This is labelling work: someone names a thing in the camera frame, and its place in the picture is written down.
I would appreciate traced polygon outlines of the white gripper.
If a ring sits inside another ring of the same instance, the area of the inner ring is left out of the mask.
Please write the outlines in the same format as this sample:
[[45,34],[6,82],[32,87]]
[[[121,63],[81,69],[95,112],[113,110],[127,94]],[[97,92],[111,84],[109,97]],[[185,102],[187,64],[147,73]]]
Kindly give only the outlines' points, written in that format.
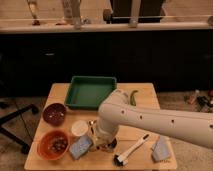
[[101,150],[104,152],[110,152],[109,142],[102,139],[95,139],[93,141],[92,146],[90,147],[90,151],[94,152],[97,150]]

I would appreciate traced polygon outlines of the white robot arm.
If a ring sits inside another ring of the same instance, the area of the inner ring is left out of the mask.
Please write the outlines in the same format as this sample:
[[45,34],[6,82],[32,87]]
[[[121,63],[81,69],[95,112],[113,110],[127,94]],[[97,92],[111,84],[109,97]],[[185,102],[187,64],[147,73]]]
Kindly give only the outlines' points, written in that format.
[[94,130],[103,143],[111,143],[120,125],[213,149],[212,114],[132,106],[128,94],[116,89],[99,105]]

